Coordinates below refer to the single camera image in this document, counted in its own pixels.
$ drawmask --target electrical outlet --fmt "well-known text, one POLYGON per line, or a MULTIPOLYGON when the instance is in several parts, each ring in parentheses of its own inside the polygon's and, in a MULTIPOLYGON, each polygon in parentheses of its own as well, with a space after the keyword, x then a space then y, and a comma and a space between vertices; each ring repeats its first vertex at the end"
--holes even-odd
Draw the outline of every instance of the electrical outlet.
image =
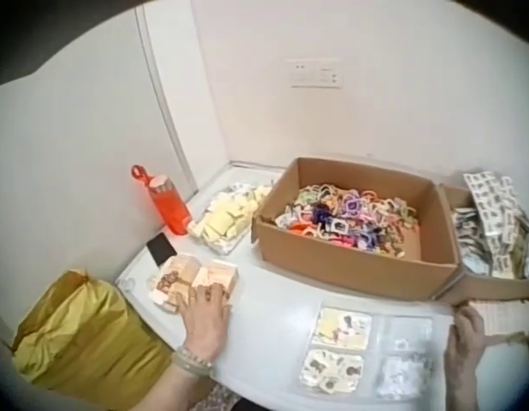
POLYGON ((291 87, 342 88, 342 61, 338 59, 287 60, 291 87))

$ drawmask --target pile of charms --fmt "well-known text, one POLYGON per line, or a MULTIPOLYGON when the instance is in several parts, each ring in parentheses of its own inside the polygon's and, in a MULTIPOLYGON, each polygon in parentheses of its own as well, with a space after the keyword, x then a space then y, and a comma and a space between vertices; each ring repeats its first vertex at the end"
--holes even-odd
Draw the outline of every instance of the pile of charms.
POLYGON ((465 266, 475 274, 529 279, 529 220, 510 177, 465 174, 475 208, 457 208, 453 223, 465 266))
POLYGON ((283 229, 342 247, 405 256, 402 229, 419 229, 417 212, 402 199, 379 199, 374 191, 307 186, 276 219, 283 229))

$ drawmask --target white desk surface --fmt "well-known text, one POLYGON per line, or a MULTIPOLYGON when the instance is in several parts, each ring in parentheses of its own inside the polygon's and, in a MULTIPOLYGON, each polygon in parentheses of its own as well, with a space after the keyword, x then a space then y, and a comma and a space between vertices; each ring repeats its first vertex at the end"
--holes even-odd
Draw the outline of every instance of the white desk surface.
MULTIPOLYGON (((214 193, 231 182, 269 182, 278 171, 230 167, 188 204, 194 216, 201 215, 214 193)), ((437 303, 404 303, 368 296, 347 294, 330 289, 282 271, 262 261, 258 248, 247 235, 226 257, 197 244, 189 236, 166 232, 179 253, 191 253, 202 262, 225 259, 238 266, 240 280, 232 297, 233 313, 229 340, 217 363, 214 379, 241 396, 275 411, 348 411, 348 410, 442 410, 444 379, 442 352, 452 317, 437 303), (422 402, 373 402, 359 400, 346 403, 311 396, 298 388, 297 378, 318 308, 323 299, 336 299, 355 310, 383 314, 420 314, 434 318, 433 374, 430 395, 422 402)), ((144 248, 118 277, 117 283, 126 299, 141 318, 172 348, 182 344, 185 336, 179 316, 163 311, 149 298, 149 279, 158 269, 144 248)), ((367 358, 370 368, 373 353, 367 358)), ((478 369, 478 398, 482 411, 502 409, 514 391, 529 379, 529 352, 523 345, 500 345, 488 348, 478 369)), ((371 392, 372 381, 360 383, 358 391, 371 392)))

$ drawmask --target black phone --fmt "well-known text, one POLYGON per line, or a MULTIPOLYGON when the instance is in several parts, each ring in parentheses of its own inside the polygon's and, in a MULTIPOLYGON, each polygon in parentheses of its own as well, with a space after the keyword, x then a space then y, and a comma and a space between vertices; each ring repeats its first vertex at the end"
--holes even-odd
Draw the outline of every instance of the black phone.
POLYGON ((169 257, 177 255, 177 251, 173 248, 164 233, 160 233, 148 241, 146 247, 158 267, 165 263, 169 257))

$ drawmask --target open cardboard box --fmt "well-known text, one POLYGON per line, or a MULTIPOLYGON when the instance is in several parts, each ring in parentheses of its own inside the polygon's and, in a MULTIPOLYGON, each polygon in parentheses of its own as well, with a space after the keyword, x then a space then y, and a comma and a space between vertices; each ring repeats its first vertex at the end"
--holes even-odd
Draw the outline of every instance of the open cardboard box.
MULTIPOLYGON (((441 185, 439 190, 451 209, 474 207, 472 193, 465 188, 441 185)), ((453 224, 450 225, 450 229, 456 237, 453 224)), ((456 252, 459 254, 457 259, 461 260, 458 246, 456 252)), ((505 301, 519 299, 529 299, 529 280, 477 276, 467 270, 463 264, 461 264, 459 274, 452 285, 438 298, 438 300, 448 302, 451 305, 458 305, 466 300, 505 301)))
POLYGON ((319 158, 297 158, 255 213, 252 241, 265 261, 336 287, 406 301, 424 301, 449 283, 459 265, 449 207, 428 179, 400 171, 319 158), (312 184, 373 190, 417 210, 418 232, 405 231, 403 259, 339 247, 274 224, 299 189, 312 184))

